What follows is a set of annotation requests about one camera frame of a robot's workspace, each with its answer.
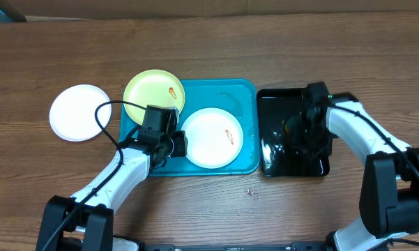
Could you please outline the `yellow green scrub sponge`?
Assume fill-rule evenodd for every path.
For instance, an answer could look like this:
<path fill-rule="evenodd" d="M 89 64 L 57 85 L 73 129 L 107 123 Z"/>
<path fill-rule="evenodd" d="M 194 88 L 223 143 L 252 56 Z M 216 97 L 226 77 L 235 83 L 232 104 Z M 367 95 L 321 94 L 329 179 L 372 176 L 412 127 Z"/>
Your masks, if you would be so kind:
<path fill-rule="evenodd" d="M 282 122 L 282 132 L 288 136 L 294 136 L 299 130 L 299 116 L 289 116 Z"/>

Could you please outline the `white plate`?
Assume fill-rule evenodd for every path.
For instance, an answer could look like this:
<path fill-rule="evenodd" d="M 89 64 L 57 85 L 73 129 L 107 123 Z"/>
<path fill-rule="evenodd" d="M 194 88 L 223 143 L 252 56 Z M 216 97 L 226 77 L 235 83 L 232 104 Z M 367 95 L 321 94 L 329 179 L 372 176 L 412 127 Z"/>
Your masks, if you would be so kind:
<path fill-rule="evenodd" d="M 181 130 L 187 140 L 187 159 L 205 169 L 227 166 L 243 147 L 240 123 L 220 108 L 204 108 L 192 113 Z"/>
<path fill-rule="evenodd" d="M 102 132 L 95 119 L 96 108 L 110 101 L 100 88 L 90 84 L 69 87 L 60 93 L 49 110 L 49 124 L 61 139 L 82 142 Z"/>

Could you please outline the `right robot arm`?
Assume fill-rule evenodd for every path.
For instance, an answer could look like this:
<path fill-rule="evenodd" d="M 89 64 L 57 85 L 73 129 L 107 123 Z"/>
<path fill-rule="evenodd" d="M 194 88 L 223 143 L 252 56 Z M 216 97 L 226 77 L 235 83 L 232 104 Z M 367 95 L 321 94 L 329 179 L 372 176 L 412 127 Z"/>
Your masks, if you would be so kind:
<path fill-rule="evenodd" d="M 351 93 L 331 95 L 323 82 L 300 91 L 301 110 L 282 131 L 287 152 L 306 162 L 328 158 L 340 138 L 364 164 L 359 217 L 331 232 L 320 250 L 388 250 L 419 233 L 419 148 L 391 135 Z"/>

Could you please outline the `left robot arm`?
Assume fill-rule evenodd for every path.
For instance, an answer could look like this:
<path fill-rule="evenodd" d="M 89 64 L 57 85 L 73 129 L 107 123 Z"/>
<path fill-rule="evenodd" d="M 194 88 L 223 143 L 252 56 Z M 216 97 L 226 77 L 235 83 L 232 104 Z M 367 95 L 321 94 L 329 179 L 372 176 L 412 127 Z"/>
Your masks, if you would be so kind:
<path fill-rule="evenodd" d="M 114 235 L 114 214 L 154 169 L 185 156 L 178 118 L 176 107 L 145 107 L 142 124 L 114 142 L 114 158 L 92 182 L 69 198 L 47 202 L 37 250 L 142 250 L 140 242 Z"/>

